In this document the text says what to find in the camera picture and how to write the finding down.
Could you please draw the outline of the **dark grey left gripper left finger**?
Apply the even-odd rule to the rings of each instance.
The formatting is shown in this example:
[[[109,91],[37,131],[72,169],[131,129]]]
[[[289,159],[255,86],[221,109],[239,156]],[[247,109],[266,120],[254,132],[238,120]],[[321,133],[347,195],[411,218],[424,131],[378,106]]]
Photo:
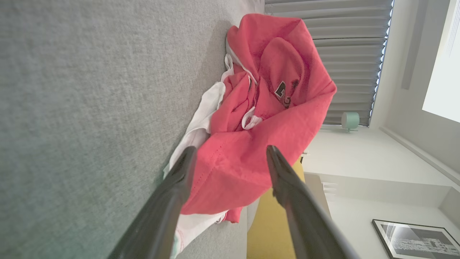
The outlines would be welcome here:
[[[197,149],[188,146],[108,259],[170,259],[180,212],[190,196]]]

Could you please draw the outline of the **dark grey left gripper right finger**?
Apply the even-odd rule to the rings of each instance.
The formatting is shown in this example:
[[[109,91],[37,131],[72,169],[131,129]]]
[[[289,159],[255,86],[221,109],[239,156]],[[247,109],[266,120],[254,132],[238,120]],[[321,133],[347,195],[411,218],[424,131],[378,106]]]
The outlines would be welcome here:
[[[273,195],[285,209],[297,259],[360,259],[274,145],[266,149]]]

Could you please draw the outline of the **red basketball shorts white lining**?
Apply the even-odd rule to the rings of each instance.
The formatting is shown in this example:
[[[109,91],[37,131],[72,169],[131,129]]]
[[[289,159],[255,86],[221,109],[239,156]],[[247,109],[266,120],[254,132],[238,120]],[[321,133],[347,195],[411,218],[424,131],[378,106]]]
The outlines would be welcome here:
[[[300,18],[247,14],[226,36],[233,74],[198,149],[182,214],[240,210],[271,186],[266,149],[294,164],[321,128],[337,87]]]

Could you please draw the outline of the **yellow cushion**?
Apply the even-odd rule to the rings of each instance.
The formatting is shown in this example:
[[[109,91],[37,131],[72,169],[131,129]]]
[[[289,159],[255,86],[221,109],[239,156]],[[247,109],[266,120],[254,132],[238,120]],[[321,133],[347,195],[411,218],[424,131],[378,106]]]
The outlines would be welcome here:
[[[247,259],[296,259],[286,210],[272,188],[260,197],[248,232]]]

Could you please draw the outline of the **mint green small lamp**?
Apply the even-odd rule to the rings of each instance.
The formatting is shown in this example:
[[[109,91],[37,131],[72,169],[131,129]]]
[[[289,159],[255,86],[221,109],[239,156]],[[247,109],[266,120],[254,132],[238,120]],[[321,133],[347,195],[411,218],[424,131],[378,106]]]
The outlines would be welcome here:
[[[360,125],[360,115],[358,113],[346,112],[342,114],[341,126],[347,132],[357,131]]]

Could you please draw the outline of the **black framed picture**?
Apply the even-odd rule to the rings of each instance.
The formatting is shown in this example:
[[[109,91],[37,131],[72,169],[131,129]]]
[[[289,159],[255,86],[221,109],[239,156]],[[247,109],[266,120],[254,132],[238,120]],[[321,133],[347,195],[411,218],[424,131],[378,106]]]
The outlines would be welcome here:
[[[372,220],[389,259],[460,259],[460,243],[442,227]]]

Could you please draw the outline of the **grey fabric sofa seat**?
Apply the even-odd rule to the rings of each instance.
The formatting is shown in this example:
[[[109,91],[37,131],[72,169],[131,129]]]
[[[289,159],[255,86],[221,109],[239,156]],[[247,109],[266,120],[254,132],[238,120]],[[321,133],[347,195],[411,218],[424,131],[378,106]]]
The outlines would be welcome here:
[[[0,259],[108,259],[265,0],[0,0]]]

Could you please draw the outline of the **grey window blinds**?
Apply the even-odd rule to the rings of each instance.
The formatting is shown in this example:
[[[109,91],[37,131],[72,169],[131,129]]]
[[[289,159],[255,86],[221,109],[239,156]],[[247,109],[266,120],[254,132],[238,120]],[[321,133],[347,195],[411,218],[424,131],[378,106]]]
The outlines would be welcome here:
[[[394,0],[265,0],[265,13],[300,18],[338,91],[324,120],[339,125],[358,113],[369,126]]]

